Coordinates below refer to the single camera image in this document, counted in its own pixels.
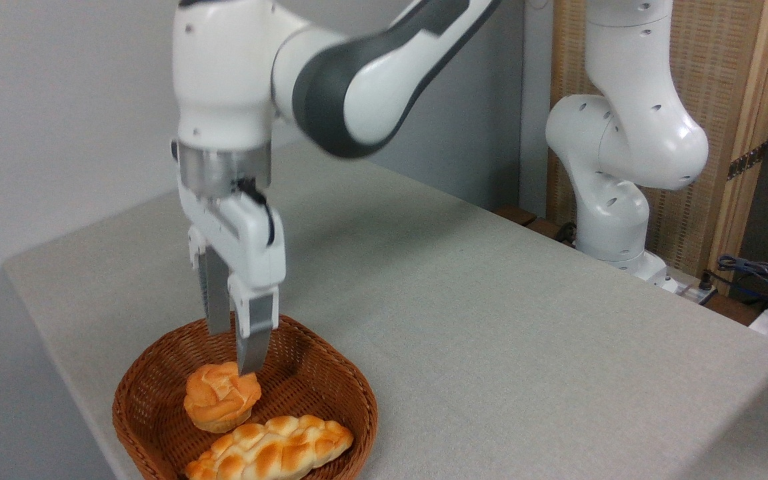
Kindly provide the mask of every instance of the table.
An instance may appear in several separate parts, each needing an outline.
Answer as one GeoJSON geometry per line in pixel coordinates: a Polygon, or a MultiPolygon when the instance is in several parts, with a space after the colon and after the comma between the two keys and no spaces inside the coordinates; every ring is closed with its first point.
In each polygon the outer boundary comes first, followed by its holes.
{"type": "MultiPolygon", "coordinates": [[[[764,335],[366,161],[273,177],[281,312],[378,398],[363,478],[768,478],[764,335]]],[[[121,479],[115,387],[202,316],[187,229],[169,193],[5,264],[121,479]]]]}

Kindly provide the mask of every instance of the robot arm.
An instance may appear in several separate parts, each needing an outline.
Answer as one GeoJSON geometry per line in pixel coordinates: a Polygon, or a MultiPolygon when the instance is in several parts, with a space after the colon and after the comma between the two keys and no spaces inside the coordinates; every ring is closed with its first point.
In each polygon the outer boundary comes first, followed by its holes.
{"type": "Polygon", "coordinates": [[[577,249],[667,289],[665,262],[644,249],[649,207],[637,185],[684,188],[708,150],[671,80],[672,6],[588,0],[585,67],[603,97],[565,97],[547,121],[576,194],[577,249]]]}
{"type": "Polygon", "coordinates": [[[259,370],[286,276],[271,181],[275,113],[333,155],[392,139],[418,95],[500,0],[415,0],[382,33],[345,39],[272,0],[183,0],[173,32],[179,194],[211,334],[237,310],[240,373],[259,370]]]}
{"type": "Polygon", "coordinates": [[[345,42],[314,28],[301,31],[275,61],[281,115],[332,155],[376,152],[499,1],[415,1],[386,31],[345,42]]]}

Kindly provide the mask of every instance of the wicker basket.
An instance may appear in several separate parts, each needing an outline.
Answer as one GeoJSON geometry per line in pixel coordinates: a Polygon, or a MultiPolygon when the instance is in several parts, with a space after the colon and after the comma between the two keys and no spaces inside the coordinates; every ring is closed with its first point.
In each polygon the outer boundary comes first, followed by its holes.
{"type": "MultiPolygon", "coordinates": [[[[112,417],[120,443],[144,478],[185,478],[186,464],[221,437],[189,419],[183,409],[185,381],[201,365],[234,360],[235,332],[210,337],[205,320],[198,320],[163,335],[132,364],[115,392],[112,417]]],[[[281,316],[257,377],[263,396],[249,422],[308,413],[336,420],[354,434],[350,450],[305,478],[359,474],[375,440],[378,406],[354,364],[304,325],[281,316]]]]}

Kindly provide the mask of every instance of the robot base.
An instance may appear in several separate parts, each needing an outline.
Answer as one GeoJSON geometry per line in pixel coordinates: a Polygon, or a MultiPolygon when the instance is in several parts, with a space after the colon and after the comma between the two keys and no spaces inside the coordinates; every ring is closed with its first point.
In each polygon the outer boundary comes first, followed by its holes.
{"type": "Polygon", "coordinates": [[[665,291],[677,292],[677,282],[668,275],[668,267],[658,256],[644,250],[642,254],[625,261],[607,261],[618,270],[626,271],[634,277],[646,280],[665,291]]]}

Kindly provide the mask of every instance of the bread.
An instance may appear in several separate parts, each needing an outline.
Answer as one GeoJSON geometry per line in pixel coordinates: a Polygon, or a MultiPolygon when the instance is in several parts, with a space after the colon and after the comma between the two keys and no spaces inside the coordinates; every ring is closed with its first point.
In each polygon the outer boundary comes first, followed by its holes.
{"type": "Polygon", "coordinates": [[[342,455],[354,436],[312,415],[248,423],[213,443],[188,464],[189,480],[298,480],[342,455]]]}
{"type": "Polygon", "coordinates": [[[257,376],[239,377],[237,363],[204,365],[189,375],[183,406],[197,428],[225,433],[251,416],[262,395],[257,376]]]}

